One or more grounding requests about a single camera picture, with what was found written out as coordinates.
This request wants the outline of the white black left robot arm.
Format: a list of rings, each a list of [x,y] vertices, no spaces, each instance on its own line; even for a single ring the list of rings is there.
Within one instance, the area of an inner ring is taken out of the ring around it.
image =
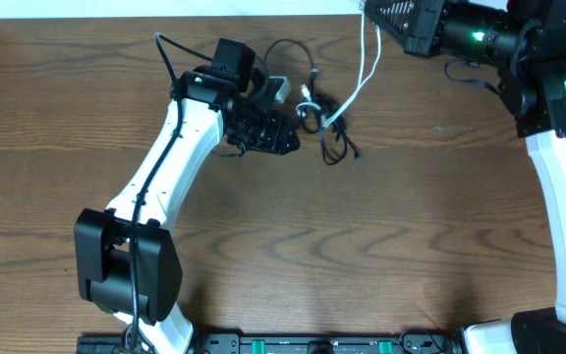
[[[274,109],[286,79],[271,78],[243,42],[222,38],[204,65],[170,75],[163,127],[128,185],[74,226],[82,299],[125,322],[119,337],[82,337],[81,353],[191,353],[194,325],[177,299],[183,271],[173,243],[180,208],[222,141],[240,154],[299,148],[293,120]]]

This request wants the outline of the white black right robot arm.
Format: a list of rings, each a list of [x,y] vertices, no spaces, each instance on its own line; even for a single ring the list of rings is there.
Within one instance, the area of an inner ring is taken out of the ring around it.
[[[556,264],[552,307],[462,327],[446,353],[566,353],[566,0],[368,1],[366,17],[410,55],[493,67],[544,195]]]

